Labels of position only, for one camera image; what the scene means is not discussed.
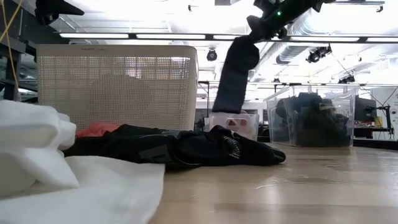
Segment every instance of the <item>ceiling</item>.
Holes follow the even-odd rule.
[[[153,32],[248,34],[248,15],[261,14],[252,6],[254,0],[240,0],[230,6],[216,6],[220,0],[67,0],[85,11],[84,16],[62,16],[51,26],[60,32]],[[321,13],[307,11],[291,26],[290,35],[398,35],[398,1],[380,4],[328,4]],[[25,0],[24,8],[33,12],[35,0]],[[192,45],[198,50],[199,80],[217,82],[231,42],[164,40],[74,40],[84,44],[175,44]],[[258,82],[337,83],[347,71],[362,77],[377,75],[381,63],[385,69],[395,65],[397,45],[331,44],[333,55],[318,63],[308,63],[309,50],[320,44],[260,43],[261,62],[251,78],[250,98],[263,98],[266,88]],[[209,49],[216,49],[218,59],[208,62]],[[210,96],[215,96],[217,83]],[[201,88],[198,93],[205,93]]]

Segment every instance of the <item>white cloth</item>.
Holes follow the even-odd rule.
[[[50,106],[0,100],[0,196],[29,188],[35,180],[54,189],[79,183],[57,149],[74,143],[76,125]]]
[[[80,187],[51,192],[36,183],[23,195],[0,200],[0,223],[143,224],[159,205],[164,165],[105,157],[68,157]]]

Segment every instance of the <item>clear plastic container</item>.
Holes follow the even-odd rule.
[[[271,142],[300,147],[353,145],[356,87],[290,86],[266,99]]]
[[[260,116],[258,114],[212,113],[209,118],[210,130],[220,125],[237,132],[245,138],[257,141]]]

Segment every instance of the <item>yellow cable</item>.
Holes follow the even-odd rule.
[[[11,26],[11,24],[12,24],[14,18],[15,18],[15,15],[18,13],[18,10],[19,10],[19,8],[21,7],[22,2],[23,2],[23,0],[21,0],[21,1],[19,2],[19,5],[18,5],[16,11],[14,12],[14,14],[12,15],[11,20],[10,20],[10,23],[9,23],[8,25],[7,25],[6,7],[4,6],[4,0],[2,0],[2,4],[1,4],[3,19],[4,19],[4,26],[6,27],[6,30],[4,31],[4,33],[3,33],[2,36],[0,37],[0,42],[1,42],[2,39],[4,38],[4,35],[6,35],[6,37],[7,37],[7,43],[8,43],[8,52],[9,52],[9,54],[10,54],[10,61],[11,61],[12,74],[14,75],[15,88],[16,88],[16,90],[17,90],[17,95],[18,95],[19,101],[22,101],[22,99],[21,99],[21,96],[20,96],[20,94],[19,94],[19,84],[18,84],[17,74],[16,74],[16,71],[15,71],[14,60],[12,59],[12,50],[11,50],[10,38],[9,38],[9,35],[8,35],[8,29],[10,28],[10,26]]]

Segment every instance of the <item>wooden table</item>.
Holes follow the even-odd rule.
[[[167,173],[151,224],[398,223],[398,152],[277,147],[279,166]]]

